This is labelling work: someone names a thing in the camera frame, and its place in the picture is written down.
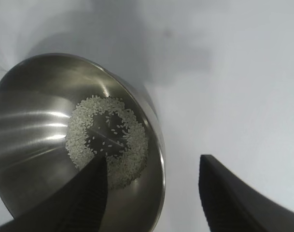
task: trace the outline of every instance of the white surface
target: white surface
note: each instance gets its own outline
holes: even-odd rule
[[[149,92],[167,150],[156,232],[207,232],[199,155],[294,211],[294,0],[0,0],[0,66],[67,52]]]

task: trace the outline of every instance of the metal bowl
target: metal bowl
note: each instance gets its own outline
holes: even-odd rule
[[[149,138],[146,168],[129,186],[109,192],[100,231],[150,232],[165,195],[164,144],[155,114],[128,83],[72,55],[29,58],[1,80],[0,197],[15,218],[78,173],[64,137],[76,104],[92,94],[122,98]],[[108,127],[101,128],[103,139],[111,139],[108,131]]]

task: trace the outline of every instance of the rice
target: rice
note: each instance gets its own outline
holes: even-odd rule
[[[126,128],[123,138],[126,140],[125,150],[120,150],[119,156],[110,156],[107,152],[107,176],[109,189],[123,188],[138,178],[144,169],[148,158],[148,139],[145,128],[136,120],[131,109],[125,109],[124,102],[116,98],[101,98],[93,96],[82,100],[76,105],[69,121],[66,136],[66,149],[76,168],[81,170],[97,154],[86,146],[87,129],[93,125],[93,116],[116,114],[120,117],[121,128]]]

